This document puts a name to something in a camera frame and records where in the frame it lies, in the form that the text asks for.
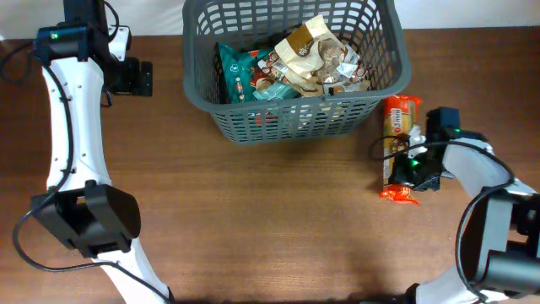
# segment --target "white background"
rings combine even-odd
[[[110,0],[134,35],[179,35],[185,0]],[[395,0],[405,29],[540,25],[540,0]],[[62,0],[0,0],[0,40],[63,21]]]

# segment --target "plastic basket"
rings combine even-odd
[[[186,96],[239,144],[350,133],[382,98],[397,94],[411,79],[392,0],[187,0],[182,13]],[[242,52],[273,47],[318,14],[340,41],[360,54],[370,69],[370,89],[229,104],[217,42]]]

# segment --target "wooden table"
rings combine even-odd
[[[516,175],[540,188],[540,30],[407,30],[413,81],[403,92],[461,110]],[[5,54],[17,42],[5,41]],[[154,63],[154,97],[114,99],[102,111],[116,187],[141,209],[141,240],[179,299],[294,301],[401,293],[454,263],[469,198],[457,181],[417,193],[423,207],[381,200],[381,164],[368,144],[376,111],[346,138],[239,146],[183,95],[182,38],[136,37],[131,55]],[[21,64],[8,71],[20,70]],[[45,190],[48,97],[34,67],[22,86],[0,83],[0,302],[122,303],[100,269],[47,274],[11,244],[29,197]],[[83,262],[33,220],[22,244],[48,265]],[[529,298],[519,303],[533,303]]]

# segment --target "teal snack bag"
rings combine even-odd
[[[223,66],[229,103],[257,100],[253,96],[255,88],[250,86],[251,71],[257,67],[259,60],[268,55],[272,49],[240,53],[224,43],[219,43],[218,51]]]

